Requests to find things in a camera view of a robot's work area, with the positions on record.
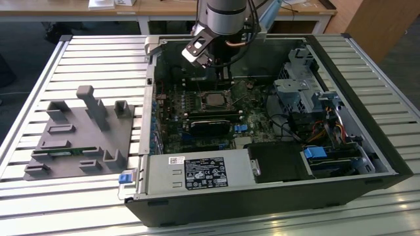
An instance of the motherboard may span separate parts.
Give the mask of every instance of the motherboard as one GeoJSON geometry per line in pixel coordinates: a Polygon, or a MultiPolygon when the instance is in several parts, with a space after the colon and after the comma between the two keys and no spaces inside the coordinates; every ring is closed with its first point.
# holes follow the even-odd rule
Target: motherboard
{"type": "Polygon", "coordinates": [[[157,95],[164,153],[242,148],[276,140],[265,115],[266,85],[252,79],[233,80],[224,90],[190,91],[173,85],[157,95]]]}

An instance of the power supply label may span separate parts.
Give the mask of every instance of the power supply label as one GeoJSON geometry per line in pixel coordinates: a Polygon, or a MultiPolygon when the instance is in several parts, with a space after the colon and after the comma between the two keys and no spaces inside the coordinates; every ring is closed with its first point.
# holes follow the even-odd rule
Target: power supply label
{"type": "Polygon", "coordinates": [[[222,157],[184,160],[184,170],[188,190],[228,186],[222,157]]]}

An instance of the blue latch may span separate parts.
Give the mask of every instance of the blue latch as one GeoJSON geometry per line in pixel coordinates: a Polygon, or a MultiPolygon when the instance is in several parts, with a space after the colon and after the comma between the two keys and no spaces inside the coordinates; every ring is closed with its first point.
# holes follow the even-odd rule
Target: blue latch
{"type": "Polygon", "coordinates": [[[234,125],[233,126],[234,128],[234,132],[242,132],[242,131],[246,131],[248,130],[248,125],[246,124],[242,124],[242,125],[234,125]]]}
{"type": "Polygon", "coordinates": [[[326,153],[322,147],[308,147],[304,151],[304,156],[309,158],[325,158],[326,153]]]}
{"type": "Polygon", "coordinates": [[[246,131],[248,130],[248,125],[246,124],[242,124],[241,125],[241,131],[246,131]]]}
{"type": "Polygon", "coordinates": [[[132,174],[120,174],[118,183],[132,183],[132,174]]]}

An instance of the desk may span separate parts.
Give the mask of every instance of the desk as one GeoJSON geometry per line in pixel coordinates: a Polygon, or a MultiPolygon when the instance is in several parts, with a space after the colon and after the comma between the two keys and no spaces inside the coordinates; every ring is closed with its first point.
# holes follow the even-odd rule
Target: desk
{"type": "MultiPolygon", "coordinates": [[[[328,10],[318,0],[306,4],[294,4],[292,11],[280,9],[276,21],[316,21],[312,33],[322,33],[336,10],[328,10]]],[[[193,21],[196,19],[196,1],[192,0],[141,0],[138,9],[141,29],[148,29],[149,21],[193,21]]]]}
{"type": "MultiPolygon", "coordinates": [[[[281,9],[276,21],[316,21],[313,33],[322,33],[336,10],[328,10],[318,0],[294,4],[293,14],[281,9]]],[[[88,10],[88,0],[0,0],[0,21],[137,21],[141,34],[149,34],[149,21],[193,21],[196,2],[180,0],[137,0],[133,6],[110,10],[88,10]]]]}
{"type": "Polygon", "coordinates": [[[0,22],[137,21],[140,0],[133,6],[88,10],[88,0],[0,0],[0,22]]]}

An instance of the barcode sticker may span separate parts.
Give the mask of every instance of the barcode sticker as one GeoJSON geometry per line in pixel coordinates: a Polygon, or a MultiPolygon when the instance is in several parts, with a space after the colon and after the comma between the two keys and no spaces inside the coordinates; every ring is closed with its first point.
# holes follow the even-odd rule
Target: barcode sticker
{"type": "Polygon", "coordinates": [[[184,160],[185,160],[184,156],[172,156],[169,157],[169,165],[184,164],[184,160]]]}

